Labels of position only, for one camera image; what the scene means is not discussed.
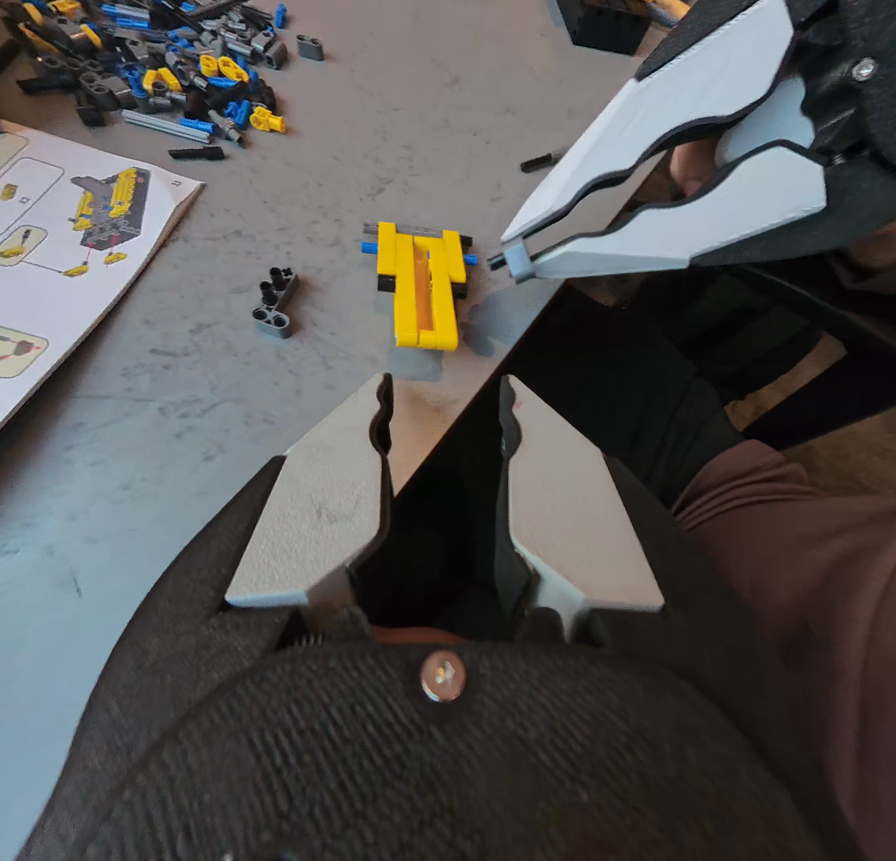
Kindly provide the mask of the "yellow beam assembly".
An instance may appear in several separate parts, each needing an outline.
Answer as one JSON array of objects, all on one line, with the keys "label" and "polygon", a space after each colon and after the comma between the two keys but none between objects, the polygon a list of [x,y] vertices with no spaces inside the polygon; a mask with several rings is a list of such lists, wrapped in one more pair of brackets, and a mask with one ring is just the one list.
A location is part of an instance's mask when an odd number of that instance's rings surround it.
[{"label": "yellow beam assembly", "polygon": [[468,269],[477,264],[471,237],[383,221],[366,223],[363,233],[361,250],[376,259],[377,290],[393,297],[396,346],[455,352],[456,302],[466,298]]}]

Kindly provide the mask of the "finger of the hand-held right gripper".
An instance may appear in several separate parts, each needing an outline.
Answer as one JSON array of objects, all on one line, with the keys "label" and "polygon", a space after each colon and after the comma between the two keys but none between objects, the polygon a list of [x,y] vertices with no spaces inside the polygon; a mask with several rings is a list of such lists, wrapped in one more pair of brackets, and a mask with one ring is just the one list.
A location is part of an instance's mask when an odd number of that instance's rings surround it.
[{"label": "finger of the hand-held right gripper", "polygon": [[758,0],[649,76],[630,79],[521,206],[502,245],[566,217],[600,185],[625,181],[667,139],[757,104],[793,34],[786,0]]},{"label": "finger of the hand-held right gripper", "polygon": [[681,270],[705,253],[823,210],[824,166],[795,146],[764,146],[687,200],[644,206],[623,225],[581,234],[532,259],[531,276],[566,279]]}]

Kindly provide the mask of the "person's right hand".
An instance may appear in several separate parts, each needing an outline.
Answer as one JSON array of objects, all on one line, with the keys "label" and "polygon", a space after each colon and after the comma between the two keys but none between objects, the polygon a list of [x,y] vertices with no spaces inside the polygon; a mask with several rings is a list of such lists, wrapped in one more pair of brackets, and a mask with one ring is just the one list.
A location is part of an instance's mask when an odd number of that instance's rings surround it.
[{"label": "person's right hand", "polygon": [[694,195],[718,170],[716,151],[720,140],[700,139],[677,146],[671,153],[669,173],[685,197]]}]

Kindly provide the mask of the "pile of mixed building pieces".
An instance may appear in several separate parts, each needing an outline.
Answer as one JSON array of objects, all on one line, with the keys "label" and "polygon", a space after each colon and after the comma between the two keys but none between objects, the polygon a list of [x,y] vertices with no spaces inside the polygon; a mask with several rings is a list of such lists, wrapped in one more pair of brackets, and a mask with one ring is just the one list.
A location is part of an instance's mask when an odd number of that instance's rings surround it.
[{"label": "pile of mixed building pieces", "polygon": [[[85,128],[135,110],[203,129],[227,155],[255,135],[288,134],[267,72],[294,53],[323,60],[319,39],[287,36],[290,16],[285,3],[258,0],[2,0],[2,69],[26,57],[20,90],[66,96]],[[285,135],[251,127],[257,105],[285,118]],[[142,129],[168,150],[205,146]]]}]

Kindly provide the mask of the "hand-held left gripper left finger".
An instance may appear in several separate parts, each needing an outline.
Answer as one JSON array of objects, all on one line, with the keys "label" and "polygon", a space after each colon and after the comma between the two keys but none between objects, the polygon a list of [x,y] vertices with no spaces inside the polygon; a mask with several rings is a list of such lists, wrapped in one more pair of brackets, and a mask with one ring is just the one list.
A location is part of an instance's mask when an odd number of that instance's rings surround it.
[{"label": "hand-held left gripper left finger", "polygon": [[356,604],[356,571],[390,527],[392,414],[392,376],[378,373],[288,449],[226,592],[230,606]]}]

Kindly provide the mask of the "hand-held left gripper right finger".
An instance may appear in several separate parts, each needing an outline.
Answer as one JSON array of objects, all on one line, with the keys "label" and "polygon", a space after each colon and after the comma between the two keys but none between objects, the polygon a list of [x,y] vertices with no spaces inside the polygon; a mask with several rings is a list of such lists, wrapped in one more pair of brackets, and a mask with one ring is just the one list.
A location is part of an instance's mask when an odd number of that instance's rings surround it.
[{"label": "hand-held left gripper right finger", "polygon": [[570,639],[592,610],[665,598],[603,452],[514,375],[501,379],[495,581],[512,617],[549,609]]}]

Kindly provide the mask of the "light grey ribbed axle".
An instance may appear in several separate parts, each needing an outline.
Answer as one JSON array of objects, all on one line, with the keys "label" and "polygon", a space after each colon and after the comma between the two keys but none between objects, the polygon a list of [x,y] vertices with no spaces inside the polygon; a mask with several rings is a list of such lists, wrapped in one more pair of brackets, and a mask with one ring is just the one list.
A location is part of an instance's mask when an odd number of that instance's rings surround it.
[{"label": "light grey ribbed axle", "polygon": [[122,110],[119,114],[125,123],[133,126],[151,129],[171,137],[198,142],[205,146],[210,144],[210,134],[200,128],[183,125],[171,119],[135,110]]}]

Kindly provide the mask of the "building instruction booklet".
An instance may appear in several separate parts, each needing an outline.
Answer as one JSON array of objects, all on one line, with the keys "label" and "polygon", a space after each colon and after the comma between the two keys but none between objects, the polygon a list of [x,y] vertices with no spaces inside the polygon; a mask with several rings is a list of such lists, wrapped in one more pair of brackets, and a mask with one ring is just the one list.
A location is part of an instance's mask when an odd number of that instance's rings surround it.
[{"label": "building instruction booklet", "polygon": [[2,121],[1,423],[118,304],[204,183]]}]

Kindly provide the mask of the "black block with yellow parts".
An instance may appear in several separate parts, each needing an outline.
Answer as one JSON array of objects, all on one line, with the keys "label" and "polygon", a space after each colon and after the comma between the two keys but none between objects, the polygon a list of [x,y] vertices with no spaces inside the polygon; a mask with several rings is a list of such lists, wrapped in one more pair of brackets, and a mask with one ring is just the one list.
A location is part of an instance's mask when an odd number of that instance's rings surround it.
[{"label": "black block with yellow parts", "polygon": [[555,1],[574,45],[633,56],[650,27],[675,27],[693,0]]}]

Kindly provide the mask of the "dark grey angled beam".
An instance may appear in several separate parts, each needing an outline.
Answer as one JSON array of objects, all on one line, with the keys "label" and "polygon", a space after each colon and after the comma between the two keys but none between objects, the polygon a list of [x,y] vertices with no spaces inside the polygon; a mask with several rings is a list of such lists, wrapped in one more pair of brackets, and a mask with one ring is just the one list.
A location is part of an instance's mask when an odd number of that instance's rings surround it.
[{"label": "dark grey angled beam", "polygon": [[286,308],[298,285],[298,274],[291,267],[270,269],[268,279],[259,284],[260,300],[252,309],[252,320],[259,331],[279,339],[292,335]]}]

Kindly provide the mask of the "light grey angled beam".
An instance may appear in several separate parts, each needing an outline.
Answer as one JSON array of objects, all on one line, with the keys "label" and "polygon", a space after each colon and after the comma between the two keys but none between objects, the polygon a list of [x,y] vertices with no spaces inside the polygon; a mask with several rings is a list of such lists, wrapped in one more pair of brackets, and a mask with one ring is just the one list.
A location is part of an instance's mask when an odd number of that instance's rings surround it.
[{"label": "light grey angled beam", "polygon": [[525,240],[521,239],[503,245],[501,251],[487,259],[487,267],[491,272],[507,269],[510,278],[518,285],[539,278],[536,263]]}]

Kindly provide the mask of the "grey desk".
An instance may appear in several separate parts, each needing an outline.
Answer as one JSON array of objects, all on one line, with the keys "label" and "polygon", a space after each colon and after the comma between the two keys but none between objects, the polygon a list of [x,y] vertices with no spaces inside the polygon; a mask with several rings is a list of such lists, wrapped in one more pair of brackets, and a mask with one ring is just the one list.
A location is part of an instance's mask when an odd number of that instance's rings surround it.
[{"label": "grey desk", "polygon": [[[376,372],[410,385],[397,484],[554,291],[475,268],[472,340],[399,353],[360,252],[366,222],[470,235],[481,262],[539,174],[663,37],[634,58],[571,44],[554,0],[258,0],[322,42],[267,72],[288,134],[221,162],[173,162],[160,135],[91,130],[65,97],[29,98],[19,61],[2,114],[185,174],[205,187],[129,293],[2,429],[2,859],[56,782],[118,636],[173,557],[275,453]],[[299,285],[292,335],[258,330],[272,267]]]}]

